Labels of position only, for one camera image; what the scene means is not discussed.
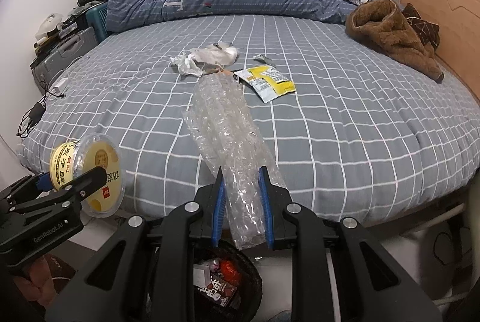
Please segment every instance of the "blue gripper pad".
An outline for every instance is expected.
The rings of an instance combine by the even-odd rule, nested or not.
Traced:
[[[53,184],[50,180],[50,173],[41,175],[37,182],[37,189],[40,191],[48,192],[53,189]]]
[[[258,169],[258,185],[260,187],[260,195],[262,198],[263,215],[265,217],[265,239],[270,249],[273,248],[273,217],[270,210],[270,200],[268,199],[267,186],[265,184],[265,178],[262,173],[262,168]]]
[[[220,238],[222,238],[223,217],[225,215],[225,181],[222,178],[222,184],[217,195],[217,203],[213,211],[212,218],[212,244],[217,247]]]

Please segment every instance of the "teal plastic crate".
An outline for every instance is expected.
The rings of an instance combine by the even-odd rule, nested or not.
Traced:
[[[106,21],[107,21],[107,2],[102,2],[92,6],[85,12],[85,17],[87,19],[87,24],[92,26],[95,31],[95,37],[97,42],[103,42],[108,36],[111,35],[111,32],[107,32]]]

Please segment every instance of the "gray plaid bed sheet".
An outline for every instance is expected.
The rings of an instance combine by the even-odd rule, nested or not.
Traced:
[[[245,99],[294,201],[325,218],[381,221],[465,185],[479,167],[480,108],[445,72],[442,84],[351,40],[345,27],[275,16],[208,16],[112,35],[70,68],[23,141],[22,163],[48,169],[54,147],[88,132],[121,147],[122,208],[149,217],[194,198],[214,177],[182,119],[197,79],[170,57],[215,41],[234,68],[267,54],[297,92]]]

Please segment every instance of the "red wrapper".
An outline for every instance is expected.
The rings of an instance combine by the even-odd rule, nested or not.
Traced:
[[[242,275],[237,271],[232,261],[221,260],[220,272],[222,272],[225,281],[238,287],[242,281]]]

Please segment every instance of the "folded blanket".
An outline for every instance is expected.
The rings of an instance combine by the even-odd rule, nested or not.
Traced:
[[[359,6],[346,20],[346,33],[359,43],[412,67],[437,83],[443,80],[443,73],[434,59],[433,46],[422,44],[392,0],[376,0]]]

